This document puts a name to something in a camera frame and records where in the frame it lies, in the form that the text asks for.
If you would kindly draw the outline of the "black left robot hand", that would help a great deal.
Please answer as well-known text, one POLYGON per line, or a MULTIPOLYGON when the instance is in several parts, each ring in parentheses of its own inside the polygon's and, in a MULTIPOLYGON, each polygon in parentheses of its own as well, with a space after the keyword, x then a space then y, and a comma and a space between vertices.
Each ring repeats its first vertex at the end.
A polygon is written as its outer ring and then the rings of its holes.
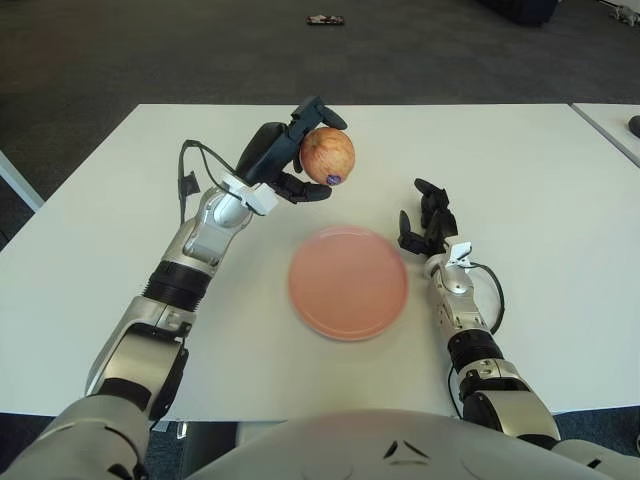
POLYGON ((235 167, 236 176, 249 186, 264 183, 293 204, 326 200, 330 186, 303 182, 284 169, 293 163, 295 172, 302 172, 301 145, 319 124, 345 130, 347 123, 318 96, 305 99, 291 117, 289 124, 268 122, 258 129, 235 167))

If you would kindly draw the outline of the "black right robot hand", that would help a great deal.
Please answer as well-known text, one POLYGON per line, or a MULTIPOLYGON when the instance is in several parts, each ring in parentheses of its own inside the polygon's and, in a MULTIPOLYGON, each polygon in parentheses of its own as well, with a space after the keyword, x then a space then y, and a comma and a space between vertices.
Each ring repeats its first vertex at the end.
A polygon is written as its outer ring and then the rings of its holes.
POLYGON ((420 178, 414 180, 414 186, 422 194, 420 208, 424 232, 413 232, 407 213, 401 210, 397 242, 401 249, 429 258, 445 252, 445 240, 458 235, 457 222, 449 209, 445 189, 420 178))

